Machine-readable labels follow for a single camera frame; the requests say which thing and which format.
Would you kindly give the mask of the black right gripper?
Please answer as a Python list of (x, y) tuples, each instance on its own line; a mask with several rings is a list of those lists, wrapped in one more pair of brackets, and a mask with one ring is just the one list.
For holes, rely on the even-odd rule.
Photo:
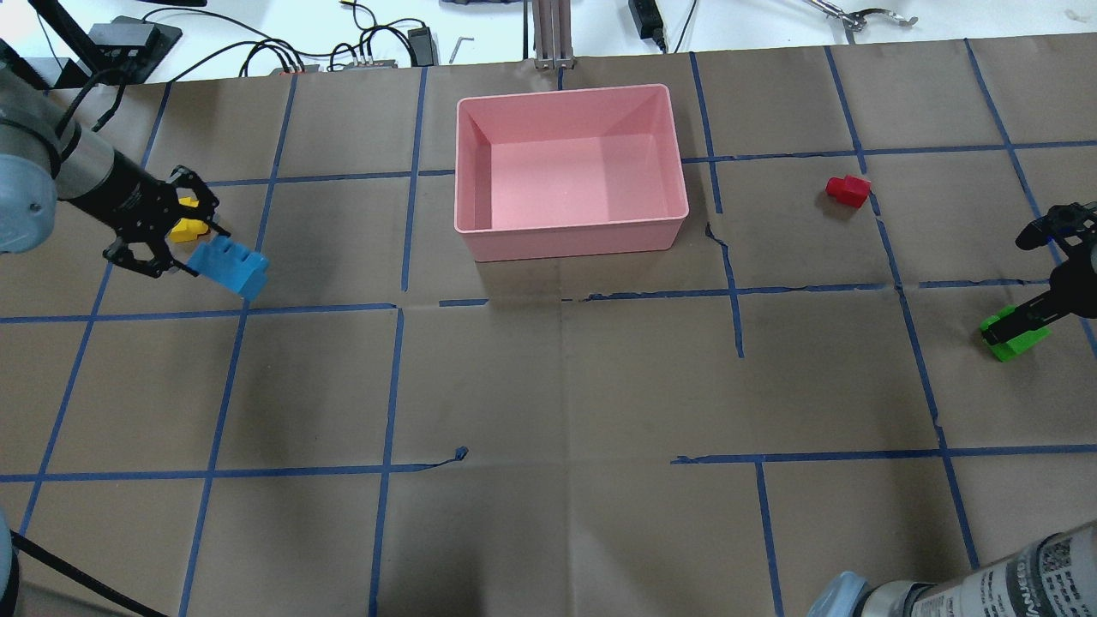
[(992, 339), (1014, 339), (1062, 319), (1068, 314), (1096, 317), (1096, 203), (1070, 203), (1053, 206), (1047, 214), (1027, 223), (1016, 238), (1022, 250), (1034, 250), (1054, 243), (1064, 261), (1053, 268), (1049, 290), (1041, 296), (1016, 306), (1007, 306), (992, 324)]

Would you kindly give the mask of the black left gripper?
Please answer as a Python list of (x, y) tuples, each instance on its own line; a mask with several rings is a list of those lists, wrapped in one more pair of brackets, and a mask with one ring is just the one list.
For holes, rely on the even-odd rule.
[[(220, 200), (185, 165), (178, 165), (165, 181), (142, 168), (134, 169), (133, 177), (129, 195), (112, 212), (115, 239), (103, 250), (103, 258), (154, 279), (172, 273), (200, 277), (199, 271), (173, 256), (167, 235), (179, 218), (199, 218), (208, 223), (210, 233), (231, 237), (231, 231), (219, 225), (216, 210)], [(180, 198), (196, 198), (200, 205), (181, 207)]]

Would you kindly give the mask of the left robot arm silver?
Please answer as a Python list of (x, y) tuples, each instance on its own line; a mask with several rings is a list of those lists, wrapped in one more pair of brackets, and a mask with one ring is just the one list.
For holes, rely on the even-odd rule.
[(194, 273), (169, 250), (167, 238), (181, 221), (199, 221), (226, 236), (219, 199), (200, 177), (178, 165), (159, 179), (118, 152), (75, 110), (39, 93), (8, 64), (1, 72), (1, 159), (3, 160), (3, 253), (36, 249), (50, 237), (60, 202), (113, 231), (105, 260), (150, 278), (179, 269)]

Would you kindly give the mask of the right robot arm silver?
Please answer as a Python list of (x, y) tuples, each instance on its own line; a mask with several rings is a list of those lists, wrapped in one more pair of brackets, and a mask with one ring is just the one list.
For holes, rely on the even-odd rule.
[[(1053, 206), (1016, 238), (1019, 249), (1054, 243), (1064, 261), (1050, 288), (980, 324), (980, 336), (999, 361), (1047, 337), (1055, 319), (1094, 318), (1094, 203)], [(808, 609), (811, 616), (1093, 616), (1096, 612), (1094, 521), (1031, 542), (966, 577), (929, 584), (896, 581), (872, 587), (866, 577), (833, 577)]]

